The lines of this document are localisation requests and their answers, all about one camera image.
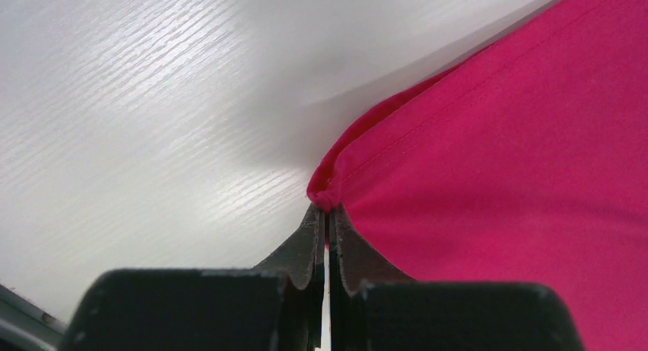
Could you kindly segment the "magenta t shirt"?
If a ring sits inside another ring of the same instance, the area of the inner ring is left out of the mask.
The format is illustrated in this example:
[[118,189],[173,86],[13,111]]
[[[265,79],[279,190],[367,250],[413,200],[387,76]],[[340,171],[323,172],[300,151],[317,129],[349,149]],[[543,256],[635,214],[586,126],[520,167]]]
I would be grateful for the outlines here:
[[647,348],[647,0],[561,0],[376,105],[309,182],[419,280],[531,281]]

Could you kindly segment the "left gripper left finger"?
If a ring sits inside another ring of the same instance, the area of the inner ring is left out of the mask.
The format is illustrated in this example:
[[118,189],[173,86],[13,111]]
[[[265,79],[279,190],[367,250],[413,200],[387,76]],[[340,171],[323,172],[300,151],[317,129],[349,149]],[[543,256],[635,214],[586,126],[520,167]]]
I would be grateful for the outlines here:
[[323,214],[252,268],[123,268],[85,293],[61,350],[313,350],[321,344]]

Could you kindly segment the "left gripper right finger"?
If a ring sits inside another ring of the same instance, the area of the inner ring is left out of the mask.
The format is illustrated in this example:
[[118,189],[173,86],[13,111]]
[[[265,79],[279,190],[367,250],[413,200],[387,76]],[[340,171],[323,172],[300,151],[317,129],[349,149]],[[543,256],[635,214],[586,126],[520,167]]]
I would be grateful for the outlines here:
[[329,213],[334,350],[581,350],[568,308],[522,282],[417,281]]

